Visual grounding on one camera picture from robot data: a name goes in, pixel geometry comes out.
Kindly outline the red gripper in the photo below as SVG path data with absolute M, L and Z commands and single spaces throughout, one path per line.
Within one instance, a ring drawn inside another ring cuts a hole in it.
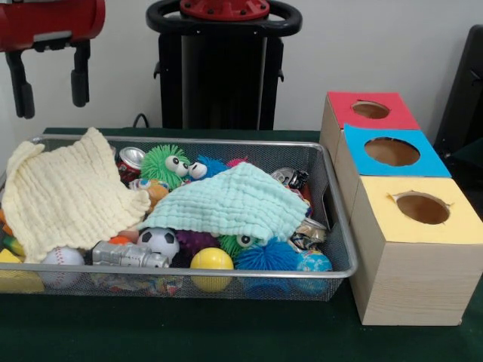
M 1 51 L 11 74 L 19 118 L 35 116 L 32 86 L 26 80 L 22 50 L 38 41 L 67 38 L 75 48 L 71 71 L 72 102 L 84 107 L 90 100 L 88 61 L 91 41 L 100 34 L 106 15 L 104 1 L 23 1 L 1 4 Z

